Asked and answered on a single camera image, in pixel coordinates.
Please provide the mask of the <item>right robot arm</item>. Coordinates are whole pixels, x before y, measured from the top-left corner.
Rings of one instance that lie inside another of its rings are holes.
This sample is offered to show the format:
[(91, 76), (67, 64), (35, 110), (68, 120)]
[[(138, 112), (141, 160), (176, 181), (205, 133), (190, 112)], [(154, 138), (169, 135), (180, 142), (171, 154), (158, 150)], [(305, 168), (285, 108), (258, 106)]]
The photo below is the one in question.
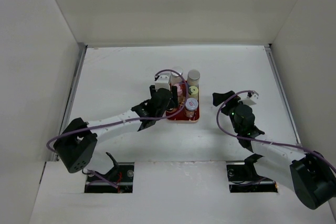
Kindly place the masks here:
[(278, 143), (255, 125), (252, 105), (258, 101), (256, 91), (213, 93), (217, 114), (229, 117), (239, 144), (252, 153), (245, 159), (244, 175), (251, 180), (272, 179), (292, 190), (309, 209), (317, 209), (335, 197), (335, 167), (320, 153), (298, 145)]

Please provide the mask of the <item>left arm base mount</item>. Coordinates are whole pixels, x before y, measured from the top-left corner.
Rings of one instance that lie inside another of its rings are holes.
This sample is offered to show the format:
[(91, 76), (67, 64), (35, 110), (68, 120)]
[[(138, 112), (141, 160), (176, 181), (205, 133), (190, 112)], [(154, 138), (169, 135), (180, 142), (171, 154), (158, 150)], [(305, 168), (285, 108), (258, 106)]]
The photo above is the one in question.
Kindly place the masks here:
[(100, 177), (83, 169), (86, 175), (84, 193), (88, 194), (129, 194), (133, 192), (134, 163), (119, 163), (110, 153), (106, 152), (111, 169), (106, 174), (96, 172)]

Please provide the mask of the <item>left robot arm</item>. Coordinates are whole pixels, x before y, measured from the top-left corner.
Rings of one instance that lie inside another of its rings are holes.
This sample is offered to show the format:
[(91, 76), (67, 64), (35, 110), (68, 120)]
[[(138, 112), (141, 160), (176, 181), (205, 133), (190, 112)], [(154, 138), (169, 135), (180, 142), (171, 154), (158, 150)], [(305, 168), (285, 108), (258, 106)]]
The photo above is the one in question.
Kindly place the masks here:
[(138, 132), (153, 126), (178, 102), (177, 88), (160, 88), (151, 92), (151, 98), (130, 110), (110, 118), (86, 123), (82, 118), (70, 122), (53, 148), (69, 173), (82, 169), (99, 173), (106, 181), (118, 175), (116, 160), (97, 146), (119, 135)]

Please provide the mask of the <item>yellow cap bottle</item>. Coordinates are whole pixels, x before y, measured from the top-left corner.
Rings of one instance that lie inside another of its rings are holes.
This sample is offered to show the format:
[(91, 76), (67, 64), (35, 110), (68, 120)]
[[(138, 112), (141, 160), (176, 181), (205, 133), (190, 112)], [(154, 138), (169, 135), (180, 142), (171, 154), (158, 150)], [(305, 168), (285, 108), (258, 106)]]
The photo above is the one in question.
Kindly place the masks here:
[(188, 97), (198, 101), (199, 89), (197, 86), (189, 86), (188, 88)]

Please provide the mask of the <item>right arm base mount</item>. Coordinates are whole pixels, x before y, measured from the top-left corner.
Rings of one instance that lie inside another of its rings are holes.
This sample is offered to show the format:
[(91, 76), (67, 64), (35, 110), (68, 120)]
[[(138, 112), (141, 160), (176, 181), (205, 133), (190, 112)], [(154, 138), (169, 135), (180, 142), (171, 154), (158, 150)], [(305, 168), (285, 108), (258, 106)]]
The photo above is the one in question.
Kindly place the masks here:
[(253, 154), (243, 161), (226, 163), (231, 193), (277, 193), (277, 183), (256, 173), (254, 164), (262, 158)]

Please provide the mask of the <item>tall jar blue label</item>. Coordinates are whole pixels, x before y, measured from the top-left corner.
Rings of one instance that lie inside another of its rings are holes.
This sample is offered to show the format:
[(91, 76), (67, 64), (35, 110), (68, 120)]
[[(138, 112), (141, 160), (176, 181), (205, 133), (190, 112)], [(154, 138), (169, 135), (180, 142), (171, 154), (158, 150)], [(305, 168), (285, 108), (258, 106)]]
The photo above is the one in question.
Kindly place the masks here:
[(199, 79), (201, 75), (200, 72), (196, 69), (192, 69), (187, 74), (187, 84), (189, 86), (199, 86)]
[(175, 85), (177, 83), (181, 83), (182, 82), (182, 78), (181, 76), (183, 75), (183, 69), (181, 67), (173, 67), (172, 70), (174, 70), (174, 72), (171, 72), (171, 84)]

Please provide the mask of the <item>pink cap bottle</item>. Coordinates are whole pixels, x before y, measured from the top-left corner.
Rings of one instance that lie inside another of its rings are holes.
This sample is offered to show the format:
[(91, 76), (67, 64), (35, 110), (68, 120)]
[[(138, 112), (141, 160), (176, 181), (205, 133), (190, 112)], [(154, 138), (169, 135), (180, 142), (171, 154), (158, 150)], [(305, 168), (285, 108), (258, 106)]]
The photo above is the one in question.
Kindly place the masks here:
[(177, 88), (177, 98), (179, 105), (182, 105), (185, 101), (185, 91), (183, 88), (183, 85), (180, 83), (177, 83), (174, 85)]

